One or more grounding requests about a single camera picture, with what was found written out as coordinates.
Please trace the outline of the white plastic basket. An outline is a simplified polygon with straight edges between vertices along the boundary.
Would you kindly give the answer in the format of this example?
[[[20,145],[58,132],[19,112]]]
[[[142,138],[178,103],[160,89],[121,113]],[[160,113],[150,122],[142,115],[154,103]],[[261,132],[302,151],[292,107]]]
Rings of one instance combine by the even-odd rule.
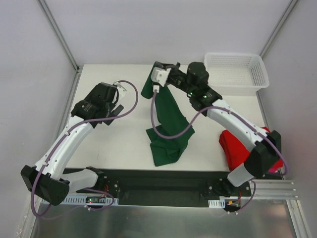
[[[262,58],[256,54],[207,53],[209,85],[222,95],[253,96],[269,86]]]

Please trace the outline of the green t shirt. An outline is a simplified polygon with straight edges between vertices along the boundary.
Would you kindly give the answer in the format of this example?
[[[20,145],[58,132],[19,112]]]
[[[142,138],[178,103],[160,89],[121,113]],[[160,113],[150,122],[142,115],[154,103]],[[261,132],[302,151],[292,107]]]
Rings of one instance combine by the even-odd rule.
[[[146,133],[151,141],[154,165],[159,167],[176,163],[186,150],[189,139],[195,131],[190,128],[176,139],[165,139],[156,134],[157,130],[162,135],[174,136],[189,125],[168,87],[159,90],[155,98],[155,109],[159,125],[146,129]]]

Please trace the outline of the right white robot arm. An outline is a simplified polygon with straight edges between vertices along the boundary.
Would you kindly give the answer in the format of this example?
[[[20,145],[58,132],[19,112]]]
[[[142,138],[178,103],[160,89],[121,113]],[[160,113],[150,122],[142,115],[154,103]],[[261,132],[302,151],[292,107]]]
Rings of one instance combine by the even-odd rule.
[[[180,64],[156,61],[150,74],[156,96],[164,87],[172,85],[186,93],[191,106],[232,133],[250,152],[246,161],[232,170],[223,182],[225,194],[233,196],[241,185],[260,178],[283,158],[281,136],[250,123],[208,85],[209,73],[202,62],[192,62],[182,72]]]

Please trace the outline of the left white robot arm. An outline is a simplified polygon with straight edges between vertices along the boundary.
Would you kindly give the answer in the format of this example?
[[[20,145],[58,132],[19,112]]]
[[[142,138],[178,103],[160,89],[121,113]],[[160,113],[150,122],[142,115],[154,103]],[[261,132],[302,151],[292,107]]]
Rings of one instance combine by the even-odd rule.
[[[93,167],[64,174],[68,161],[84,138],[97,126],[98,119],[113,118],[123,110],[118,101],[126,89],[120,83],[99,83],[75,104],[66,127],[48,152],[33,166],[25,166],[21,176],[30,192],[51,205],[59,205],[70,192],[84,188],[99,193],[105,187],[104,174]]]

